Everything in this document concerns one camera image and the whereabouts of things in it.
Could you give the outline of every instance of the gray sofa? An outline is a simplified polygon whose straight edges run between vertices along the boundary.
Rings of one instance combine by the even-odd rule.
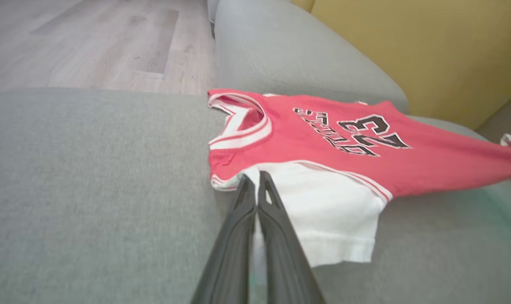
[[[381,69],[286,0],[221,0],[215,31],[221,87],[407,109]],[[223,118],[206,96],[0,94],[0,304],[189,302],[232,200],[209,183]],[[511,181],[396,199],[371,263],[314,272],[329,304],[511,304]],[[250,287],[252,303],[264,295]]]

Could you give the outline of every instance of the yellow wall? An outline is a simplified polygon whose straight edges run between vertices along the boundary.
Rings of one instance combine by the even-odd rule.
[[[312,11],[312,6],[314,6],[315,0],[291,0],[293,4],[300,6],[302,9],[304,9],[307,12]]]
[[[387,72],[411,114],[476,128],[511,98],[511,0],[316,0],[312,15]]]

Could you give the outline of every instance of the sofa cushion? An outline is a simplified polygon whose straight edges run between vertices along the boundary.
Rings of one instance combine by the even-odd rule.
[[[290,0],[274,0],[274,1],[281,1],[281,2],[290,2]],[[216,17],[216,10],[218,8],[218,4],[220,3],[220,0],[207,0],[207,8],[209,11],[209,21],[211,23],[215,22]]]
[[[224,116],[206,96],[0,94],[0,303],[188,303],[234,195],[209,182]],[[372,263],[314,272],[329,304],[511,303],[511,181],[396,199]]]
[[[354,102],[391,100],[402,89],[354,46],[288,1],[221,0],[215,20],[219,85],[260,93]]]

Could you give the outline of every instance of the sofa armrest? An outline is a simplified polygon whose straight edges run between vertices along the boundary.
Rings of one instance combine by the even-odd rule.
[[[288,0],[220,0],[215,20],[219,85],[374,104],[408,99],[375,63]]]

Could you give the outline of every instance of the laminate flooring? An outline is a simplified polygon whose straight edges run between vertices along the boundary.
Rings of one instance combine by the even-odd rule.
[[[0,92],[200,95],[216,79],[207,0],[0,0]]]

